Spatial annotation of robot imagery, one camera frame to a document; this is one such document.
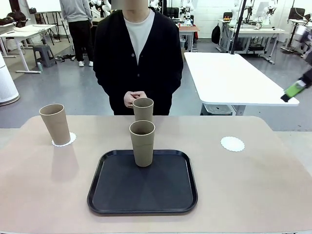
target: black jacket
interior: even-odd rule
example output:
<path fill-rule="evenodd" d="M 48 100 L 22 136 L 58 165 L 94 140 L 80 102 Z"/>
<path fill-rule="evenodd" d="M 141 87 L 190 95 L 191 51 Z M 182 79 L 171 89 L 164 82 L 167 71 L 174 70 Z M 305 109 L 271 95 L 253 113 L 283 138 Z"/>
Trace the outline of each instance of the black jacket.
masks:
<path fill-rule="evenodd" d="M 121 10 L 98 25 L 94 71 L 114 112 L 124 108 L 123 97 L 128 91 L 144 91 L 154 100 L 154 109 L 170 109 L 172 94 L 181 85 L 182 70 L 178 27 L 159 12 L 155 12 L 138 64 Z"/>

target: white cylinder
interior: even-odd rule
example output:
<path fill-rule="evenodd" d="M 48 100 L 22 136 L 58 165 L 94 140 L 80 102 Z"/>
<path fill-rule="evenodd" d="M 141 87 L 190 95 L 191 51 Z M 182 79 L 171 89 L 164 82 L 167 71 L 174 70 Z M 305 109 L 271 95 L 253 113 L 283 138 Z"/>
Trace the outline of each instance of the white cylinder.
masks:
<path fill-rule="evenodd" d="M 19 97 L 18 90 L 0 53 L 0 106 L 13 103 Z"/>

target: person in gray sweatshirt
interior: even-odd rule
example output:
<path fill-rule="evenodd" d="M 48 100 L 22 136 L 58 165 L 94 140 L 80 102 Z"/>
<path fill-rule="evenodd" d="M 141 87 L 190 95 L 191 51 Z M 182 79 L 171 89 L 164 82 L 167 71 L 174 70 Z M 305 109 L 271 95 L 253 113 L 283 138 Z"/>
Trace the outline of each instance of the person in gray sweatshirt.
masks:
<path fill-rule="evenodd" d="M 59 0 L 63 18 L 68 21 L 73 38 L 76 59 L 79 67 L 84 66 L 83 48 L 86 49 L 89 66 L 93 67 L 93 46 L 91 39 L 92 15 L 88 0 Z"/>

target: white t-shirt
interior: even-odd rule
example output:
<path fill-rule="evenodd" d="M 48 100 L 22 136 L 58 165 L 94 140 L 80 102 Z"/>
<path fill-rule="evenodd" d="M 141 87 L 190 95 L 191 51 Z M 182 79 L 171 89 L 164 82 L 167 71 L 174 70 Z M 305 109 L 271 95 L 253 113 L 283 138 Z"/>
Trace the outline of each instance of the white t-shirt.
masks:
<path fill-rule="evenodd" d="M 130 35 L 132 46 L 136 53 L 137 63 L 140 58 L 140 54 L 145 46 L 147 38 L 151 32 L 155 17 L 155 12 L 150 9 L 150 14 L 141 23 L 132 23 L 125 19 L 126 26 Z"/>

